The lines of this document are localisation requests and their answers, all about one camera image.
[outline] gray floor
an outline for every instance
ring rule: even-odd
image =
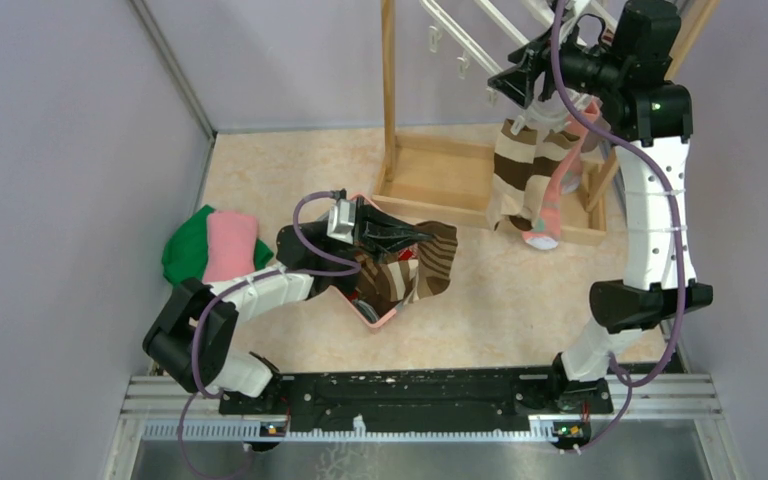
[[[239,478],[247,480],[442,479],[708,479],[691,421],[627,422],[582,456],[558,455],[538,444],[309,444],[279,445],[258,454]],[[227,475],[244,461],[235,443],[188,445],[193,464]],[[132,480],[197,478],[184,466],[178,444],[143,442]]]

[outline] pink towel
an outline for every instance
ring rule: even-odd
[[[207,217],[207,269],[202,282],[222,282],[254,272],[257,219],[216,211]]]

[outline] gray wall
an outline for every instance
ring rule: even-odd
[[[219,130],[381,125],[378,0],[150,0],[184,72]],[[418,0],[396,0],[396,120],[402,124],[495,122],[516,112],[484,103],[487,74],[444,34]],[[438,0],[500,66],[516,44],[473,2]],[[607,2],[618,12],[623,2]],[[526,35],[543,28],[519,0],[494,4]]]
[[[721,2],[679,80],[696,126],[690,246],[715,292],[682,337],[713,374],[747,468],[768,478],[768,2]]]
[[[206,147],[127,2],[0,1],[0,479],[99,476]]]

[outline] pink sock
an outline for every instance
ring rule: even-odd
[[[591,102],[582,112],[591,122],[599,118],[599,106]],[[532,220],[532,230],[522,232],[525,243],[540,250],[551,250],[558,246],[561,240],[561,195],[575,191],[581,182],[581,146],[587,135],[584,125],[574,118],[569,118],[570,124],[566,131],[579,137],[578,142],[558,165],[543,194],[543,203],[537,218]]]
[[[254,272],[257,219],[216,211],[207,217],[207,268],[202,282],[222,282]]]

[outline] wooden post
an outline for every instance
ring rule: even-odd
[[[702,33],[719,3],[720,0],[695,0],[690,5],[687,14],[681,19],[681,31],[678,32],[675,45],[673,45],[673,49],[670,51],[673,63],[670,65],[670,69],[667,70],[667,80],[672,80],[675,77],[678,69],[684,63],[684,59],[687,57],[690,49],[693,48],[696,39],[699,38],[699,34]],[[605,165],[602,166],[602,169],[594,179],[590,198],[587,201],[587,205],[585,205],[585,211],[587,212],[593,211],[599,199],[598,196],[603,195],[611,182],[614,181],[614,176],[617,174],[618,169],[615,150],[616,147],[611,149],[611,156],[605,160]]]
[[[396,0],[381,0],[381,60],[384,71],[384,178],[396,172],[396,65],[393,29]]]

